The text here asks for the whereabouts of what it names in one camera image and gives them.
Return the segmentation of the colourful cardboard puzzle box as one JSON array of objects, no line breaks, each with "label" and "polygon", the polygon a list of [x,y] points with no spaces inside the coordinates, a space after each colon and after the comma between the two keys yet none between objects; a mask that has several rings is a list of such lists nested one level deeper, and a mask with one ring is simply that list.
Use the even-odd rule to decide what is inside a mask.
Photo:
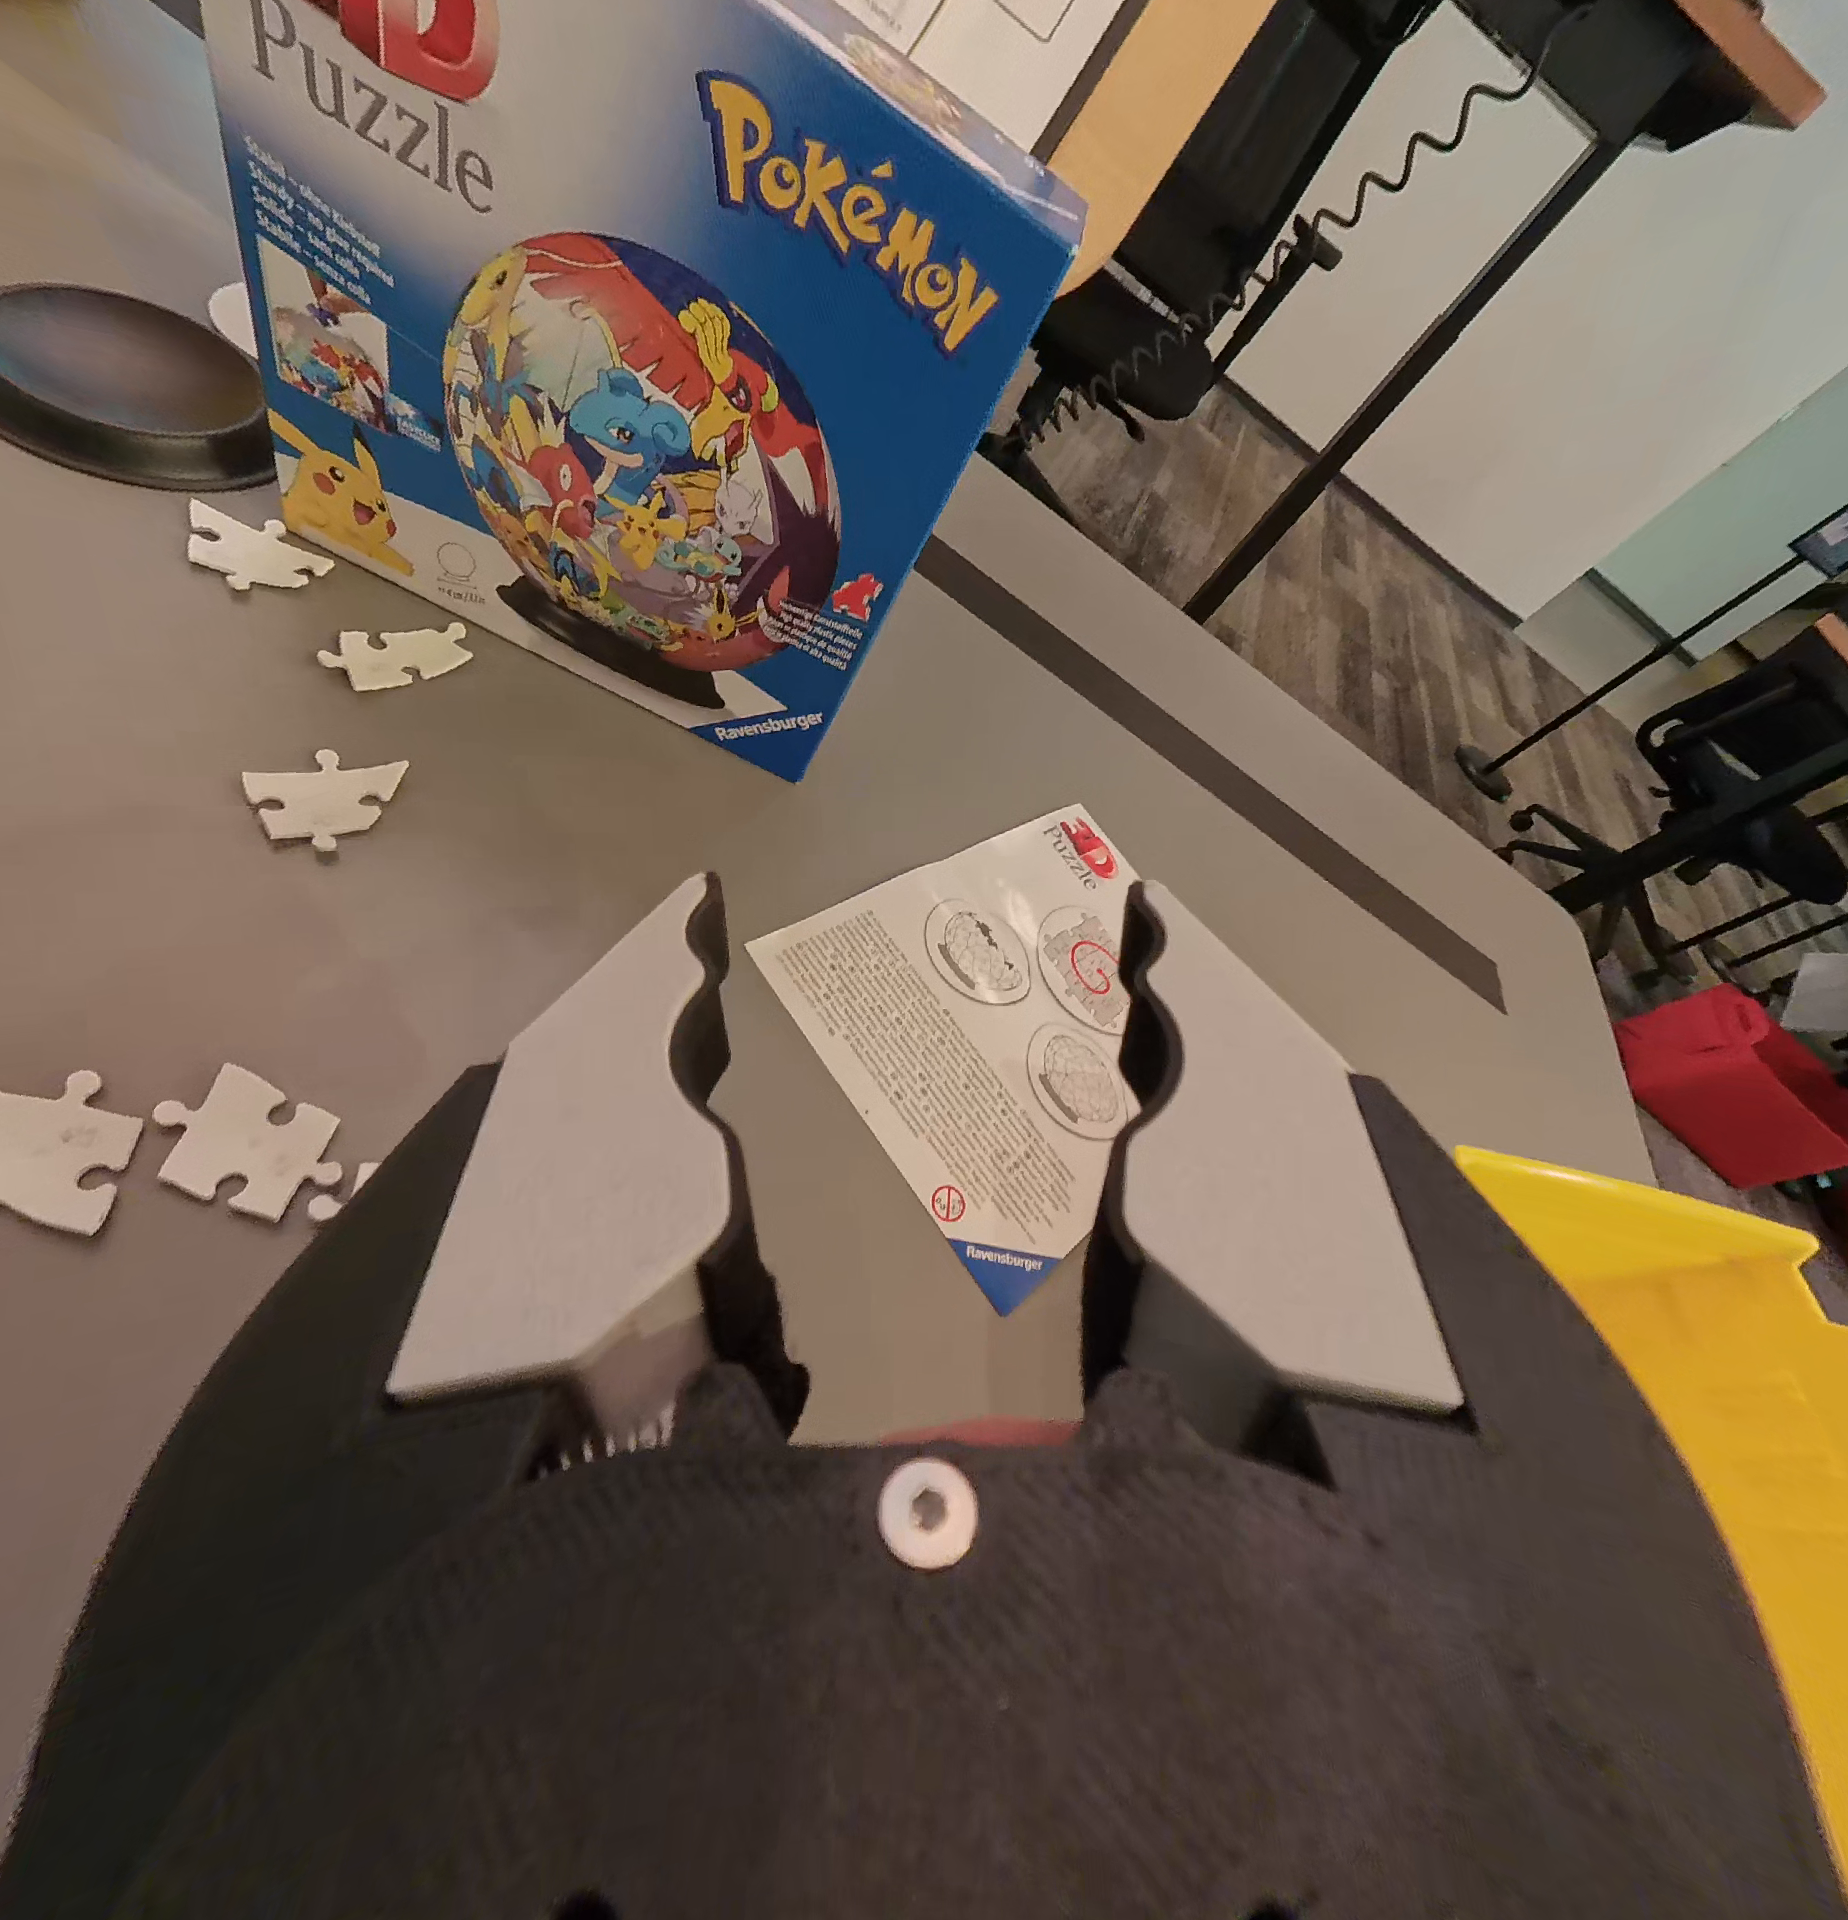
[{"label": "colourful cardboard puzzle box", "polygon": [[801,779],[1083,199],[840,3],[199,21],[288,531]]}]

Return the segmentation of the white puzzle pieces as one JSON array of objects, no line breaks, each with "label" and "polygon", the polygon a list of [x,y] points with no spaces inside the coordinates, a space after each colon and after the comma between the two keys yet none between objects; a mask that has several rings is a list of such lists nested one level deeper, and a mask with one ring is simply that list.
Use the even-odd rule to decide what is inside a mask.
[{"label": "white puzzle pieces", "polygon": [[[230,588],[298,588],[333,567],[288,540],[279,518],[242,523],[199,498],[189,504],[186,559],[222,577]],[[401,690],[469,663],[467,628],[343,630],[317,652],[320,666],[343,674],[353,692]],[[296,772],[247,772],[245,802],[272,844],[304,844],[320,856],[374,828],[408,776],[408,760],[345,765],[334,749],[315,749]],[[67,1076],[55,1095],[0,1090],[0,1213],[63,1233],[93,1238],[117,1203],[114,1179],[129,1170],[144,1135],[142,1117],[103,1110],[103,1079],[91,1068]],[[343,1167],[326,1158],[342,1121],[288,1096],[263,1076],[223,1065],[199,1104],[164,1101],[152,1123],[173,1131],[158,1181],[211,1203],[230,1189],[234,1213],[284,1222],[302,1186],[317,1186],[317,1222],[337,1213],[330,1189]]]}]

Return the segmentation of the black round stand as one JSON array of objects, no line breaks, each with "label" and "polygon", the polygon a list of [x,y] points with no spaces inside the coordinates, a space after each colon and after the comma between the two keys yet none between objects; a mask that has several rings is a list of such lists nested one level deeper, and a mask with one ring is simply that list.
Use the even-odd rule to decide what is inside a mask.
[{"label": "black round stand", "polygon": [[166,493],[276,473],[256,362],[209,324],[88,284],[0,284],[0,439]]}]

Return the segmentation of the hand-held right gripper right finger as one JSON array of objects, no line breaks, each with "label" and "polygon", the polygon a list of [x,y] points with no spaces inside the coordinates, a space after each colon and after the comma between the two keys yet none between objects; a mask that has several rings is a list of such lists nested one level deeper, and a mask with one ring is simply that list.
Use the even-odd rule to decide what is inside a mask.
[{"label": "hand-held right gripper right finger", "polygon": [[1120,976],[1133,1117],[1083,1254],[1083,1399],[1152,1376],[1223,1453],[1315,1453],[1317,1401],[1460,1412],[1343,1054],[1158,881]]}]

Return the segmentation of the yellow plastic bin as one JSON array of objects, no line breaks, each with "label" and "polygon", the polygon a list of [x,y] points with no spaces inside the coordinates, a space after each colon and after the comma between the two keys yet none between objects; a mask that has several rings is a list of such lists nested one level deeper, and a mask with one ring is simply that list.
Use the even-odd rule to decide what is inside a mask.
[{"label": "yellow plastic bin", "polygon": [[1702,1491],[1848,1897],[1848,1326],[1804,1277],[1816,1238],[1516,1155],[1455,1158],[1599,1330]]}]

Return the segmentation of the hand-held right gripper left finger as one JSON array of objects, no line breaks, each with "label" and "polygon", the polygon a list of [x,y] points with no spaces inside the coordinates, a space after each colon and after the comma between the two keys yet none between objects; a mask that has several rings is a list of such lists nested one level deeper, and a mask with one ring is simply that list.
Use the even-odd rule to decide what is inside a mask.
[{"label": "hand-held right gripper left finger", "polygon": [[669,1426],[710,1364],[805,1412],[745,1152],[716,873],[688,877],[506,1048],[387,1393],[551,1388],[588,1426]]}]

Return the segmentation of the white printed instruction sheet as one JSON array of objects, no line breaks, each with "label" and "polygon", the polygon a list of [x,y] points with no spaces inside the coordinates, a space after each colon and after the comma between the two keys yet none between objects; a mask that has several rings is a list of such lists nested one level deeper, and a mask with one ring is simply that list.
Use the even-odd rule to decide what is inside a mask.
[{"label": "white printed instruction sheet", "polygon": [[747,946],[1001,1318],[1090,1233],[1134,1112],[1134,881],[1072,804]]}]

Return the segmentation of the wooden board with paper sheet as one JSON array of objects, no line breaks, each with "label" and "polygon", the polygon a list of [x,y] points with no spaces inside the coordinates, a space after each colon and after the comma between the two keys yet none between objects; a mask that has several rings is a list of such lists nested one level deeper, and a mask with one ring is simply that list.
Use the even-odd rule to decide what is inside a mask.
[{"label": "wooden board with paper sheet", "polygon": [[1088,204],[1062,292],[1109,266],[1270,2],[851,2]]}]

